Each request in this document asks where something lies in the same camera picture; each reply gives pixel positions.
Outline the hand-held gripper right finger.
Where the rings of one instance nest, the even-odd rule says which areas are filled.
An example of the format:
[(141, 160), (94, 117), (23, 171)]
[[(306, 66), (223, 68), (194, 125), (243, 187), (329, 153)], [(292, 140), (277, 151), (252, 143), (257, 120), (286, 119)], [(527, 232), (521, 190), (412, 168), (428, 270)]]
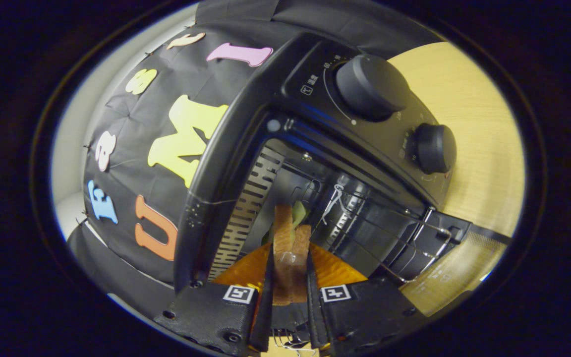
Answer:
[(429, 321), (390, 278), (366, 278), (316, 244), (307, 257), (307, 298), (311, 345), (323, 356), (380, 354)]

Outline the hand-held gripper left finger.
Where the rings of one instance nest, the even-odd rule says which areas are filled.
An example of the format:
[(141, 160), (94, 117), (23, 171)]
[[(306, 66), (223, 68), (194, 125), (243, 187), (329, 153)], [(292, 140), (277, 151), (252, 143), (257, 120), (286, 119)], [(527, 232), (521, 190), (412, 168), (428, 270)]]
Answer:
[(268, 350), (274, 257), (270, 243), (249, 253), (211, 282), (192, 282), (154, 318), (180, 338), (230, 357)]

